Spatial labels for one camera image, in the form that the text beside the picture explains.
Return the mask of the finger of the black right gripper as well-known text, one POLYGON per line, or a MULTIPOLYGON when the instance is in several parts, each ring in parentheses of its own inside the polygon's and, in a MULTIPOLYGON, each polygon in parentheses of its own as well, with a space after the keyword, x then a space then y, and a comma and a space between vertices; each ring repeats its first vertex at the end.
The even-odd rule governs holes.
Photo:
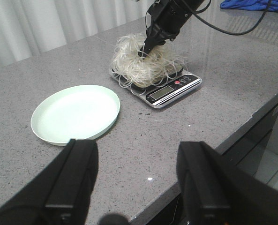
POLYGON ((146 30, 147 38, 142 46, 142 57, 146 58, 154 47, 165 44, 165 38, 161 34, 161 30, 148 28, 146 30))

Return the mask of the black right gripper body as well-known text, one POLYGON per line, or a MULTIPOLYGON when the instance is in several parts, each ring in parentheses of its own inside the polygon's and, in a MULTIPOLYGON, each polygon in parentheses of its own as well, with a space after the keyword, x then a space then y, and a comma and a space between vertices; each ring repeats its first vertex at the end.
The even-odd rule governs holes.
POLYGON ((146 42, 164 42, 175 39, 181 27, 203 3, 202 0, 157 0, 148 13, 151 15, 150 26, 146 30, 146 42))

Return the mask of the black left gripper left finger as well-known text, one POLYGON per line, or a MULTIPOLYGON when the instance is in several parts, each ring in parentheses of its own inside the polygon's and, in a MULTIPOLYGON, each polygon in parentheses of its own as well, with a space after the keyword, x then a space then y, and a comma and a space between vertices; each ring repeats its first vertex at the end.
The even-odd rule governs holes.
POLYGON ((70 140, 30 183, 0 207, 0 225, 85 224, 98 173, 94 140, 70 140))

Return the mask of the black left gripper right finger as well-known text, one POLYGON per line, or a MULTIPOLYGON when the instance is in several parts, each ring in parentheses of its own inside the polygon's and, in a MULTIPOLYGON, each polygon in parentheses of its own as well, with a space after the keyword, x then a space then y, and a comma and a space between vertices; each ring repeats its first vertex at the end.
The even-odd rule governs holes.
POLYGON ((177 179, 191 225, 278 225, 278 190, 205 142, 181 142, 177 179))

